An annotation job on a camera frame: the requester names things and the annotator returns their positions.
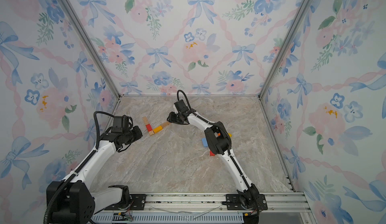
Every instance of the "marble floor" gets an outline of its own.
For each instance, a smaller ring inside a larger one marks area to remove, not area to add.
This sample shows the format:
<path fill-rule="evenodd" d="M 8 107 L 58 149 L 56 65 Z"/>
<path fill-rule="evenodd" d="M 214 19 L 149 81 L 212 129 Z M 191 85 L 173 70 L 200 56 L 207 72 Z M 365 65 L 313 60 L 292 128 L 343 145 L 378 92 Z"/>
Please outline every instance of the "marble floor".
<path fill-rule="evenodd" d="M 232 148 L 260 192 L 289 191 L 257 97 L 188 97 L 192 108 L 221 121 L 232 134 Z M 115 115 L 128 115 L 143 137 L 115 153 L 91 185 L 97 192 L 109 185 L 127 185 L 131 192 L 235 192 L 222 160 L 209 155 L 204 133 L 191 125 L 171 124 L 149 136 L 142 117 L 153 128 L 166 121 L 176 97 L 123 97 Z"/>

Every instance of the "green leaf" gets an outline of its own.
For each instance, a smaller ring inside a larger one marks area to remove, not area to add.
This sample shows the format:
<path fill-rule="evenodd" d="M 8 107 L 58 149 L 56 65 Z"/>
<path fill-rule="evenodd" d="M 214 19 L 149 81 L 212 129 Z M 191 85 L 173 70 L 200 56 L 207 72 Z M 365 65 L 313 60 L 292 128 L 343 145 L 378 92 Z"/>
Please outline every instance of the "green leaf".
<path fill-rule="evenodd" d="M 316 130 L 312 126 L 303 129 L 303 132 L 310 136 L 314 136 L 316 134 Z"/>
<path fill-rule="evenodd" d="M 322 135 L 317 135 L 316 136 L 316 146 L 318 147 L 318 150 L 321 154 L 323 154 L 323 144 L 319 144 L 319 141 L 323 139 Z"/>
<path fill-rule="evenodd" d="M 324 21 L 322 21 L 318 30 L 330 26 L 334 20 L 335 20 L 335 16 L 330 16 L 330 17 L 326 18 Z"/>
<path fill-rule="evenodd" d="M 195 62 L 191 62 L 190 64 L 189 64 L 189 66 L 188 66 L 188 72 L 190 71 L 190 70 L 192 70 L 193 68 L 195 68 L 196 67 L 196 63 Z"/>
<path fill-rule="evenodd" d="M 340 7 L 342 6 L 342 0 L 334 0 L 334 4 L 332 5 L 332 10 L 335 14 L 338 14 Z"/>
<path fill-rule="evenodd" d="M 62 125 L 68 133 L 70 131 L 70 119 L 66 115 L 62 117 Z"/>
<path fill-rule="evenodd" d="M 69 110 L 69 109 L 66 107 L 65 112 L 69 114 L 69 113 L 74 112 L 75 110 L 76 110 L 76 105 L 71 105 L 71 110 Z"/>
<path fill-rule="evenodd" d="M 125 3 L 126 13 L 128 13 L 134 7 L 134 5 L 135 5 L 134 0 L 127 0 Z"/>

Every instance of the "floral wallpaper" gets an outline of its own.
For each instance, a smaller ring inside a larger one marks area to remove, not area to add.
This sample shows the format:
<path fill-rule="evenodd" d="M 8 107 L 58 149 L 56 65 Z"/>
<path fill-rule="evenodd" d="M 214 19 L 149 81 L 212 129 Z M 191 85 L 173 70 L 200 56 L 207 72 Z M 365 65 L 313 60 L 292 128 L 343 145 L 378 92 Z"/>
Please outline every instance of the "floral wallpaper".
<path fill-rule="evenodd" d="M 386 223 L 384 0 L 313 0 L 263 96 L 321 223 Z"/>
<path fill-rule="evenodd" d="M 86 156 L 93 112 L 116 98 L 57 0 L 0 0 L 0 10 L 0 222 L 41 223 L 47 186 Z"/>
<path fill-rule="evenodd" d="M 258 94 L 301 0 L 70 2 L 120 93 L 160 95 Z"/>

